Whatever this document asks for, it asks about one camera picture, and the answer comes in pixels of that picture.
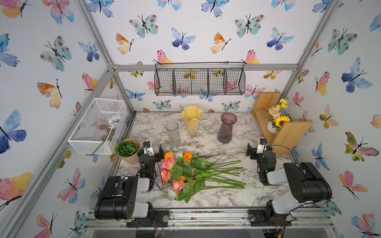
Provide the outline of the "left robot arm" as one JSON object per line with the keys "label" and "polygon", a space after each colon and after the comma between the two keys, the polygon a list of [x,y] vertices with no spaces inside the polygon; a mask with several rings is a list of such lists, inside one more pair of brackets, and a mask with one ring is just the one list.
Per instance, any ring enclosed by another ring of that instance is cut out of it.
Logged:
{"label": "left robot arm", "polygon": [[153,206],[149,202],[137,201],[139,192],[151,191],[159,174],[156,166],[164,159],[164,150],[154,153],[152,147],[144,145],[138,151],[140,169],[135,176],[110,176],[94,209],[99,220],[149,220],[153,221]]}

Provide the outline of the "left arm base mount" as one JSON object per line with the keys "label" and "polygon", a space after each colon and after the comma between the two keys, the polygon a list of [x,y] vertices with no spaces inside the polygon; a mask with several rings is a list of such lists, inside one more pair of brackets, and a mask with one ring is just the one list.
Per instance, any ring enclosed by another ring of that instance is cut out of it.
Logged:
{"label": "left arm base mount", "polygon": [[127,222],[127,228],[166,228],[168,227],[170,212],[166,210],[151,210],[144,218],[133,218]]}

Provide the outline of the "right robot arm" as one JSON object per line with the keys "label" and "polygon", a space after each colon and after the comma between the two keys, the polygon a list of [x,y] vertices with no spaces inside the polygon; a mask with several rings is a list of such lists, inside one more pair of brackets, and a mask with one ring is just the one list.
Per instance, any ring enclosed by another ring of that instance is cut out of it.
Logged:
{"label": "right robot arm", "polygon": [[289,185],[289,191],[267,202],[269,216],[286,215],[304,205],[332,198],[330,185],[312,163],[284,163],[277,170],[276,154],[265,143],[257,148],[248,145],[246,155],[257,161],[257,174],[263,185]]}

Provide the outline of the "pink rose tall stem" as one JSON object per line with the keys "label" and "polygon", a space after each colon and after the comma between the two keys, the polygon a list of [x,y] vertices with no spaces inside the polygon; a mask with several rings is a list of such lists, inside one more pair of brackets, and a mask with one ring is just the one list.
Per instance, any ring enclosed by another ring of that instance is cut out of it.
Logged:
{"label": "pink rose tall stem", "polygon": [[242,167],[235,166],[240,161],[228,163],[215,163],[201,168],[195,167],[195,174],[191,174],[192,166],[183,161],[182,157],[170,158],[161,166],[161,171],[166,169],[170,172],[170,179],[181,180],[181,176],[186,180],[197,180],[210,177],[221,177],[223,175],[239,176]]}

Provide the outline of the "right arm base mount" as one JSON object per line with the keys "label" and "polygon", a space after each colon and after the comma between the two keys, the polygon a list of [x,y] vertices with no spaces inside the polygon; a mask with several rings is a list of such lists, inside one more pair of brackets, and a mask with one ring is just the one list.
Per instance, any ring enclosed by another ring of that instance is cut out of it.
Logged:
{"label": "right arm base mount", "polygon": [[252,227],[282,227],[289,223],[286,215],[275,214],[268,209],[252,209],[248,211],[248,215]]}

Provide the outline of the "orange rose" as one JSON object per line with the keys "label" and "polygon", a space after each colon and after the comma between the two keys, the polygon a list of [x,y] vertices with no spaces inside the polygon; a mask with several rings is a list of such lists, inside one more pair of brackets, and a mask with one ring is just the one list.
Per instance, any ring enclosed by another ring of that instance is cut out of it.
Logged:
{"label": "orange rose", "polygon": [[168,152],[168,153],[165,154],[163,161],[166,162],[168,159],[173,158],[173,157],[174,157],[174,153],[173,152]]}

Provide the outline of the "orange marigold flower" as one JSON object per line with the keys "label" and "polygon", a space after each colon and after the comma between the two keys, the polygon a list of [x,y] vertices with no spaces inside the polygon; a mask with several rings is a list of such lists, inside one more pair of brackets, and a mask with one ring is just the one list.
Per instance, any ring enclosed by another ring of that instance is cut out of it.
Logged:
{"label": "orange marigold flower", "polygon": [[229,155],[230,153],[225,154],[213,154],[213,155],[200,155],[199,153],[192,154],[187,152],[183,155],[183,161],[187,161],[192,167],[201,168],[203,166],[209,166],[215,164],[219,159],[224,156]]}

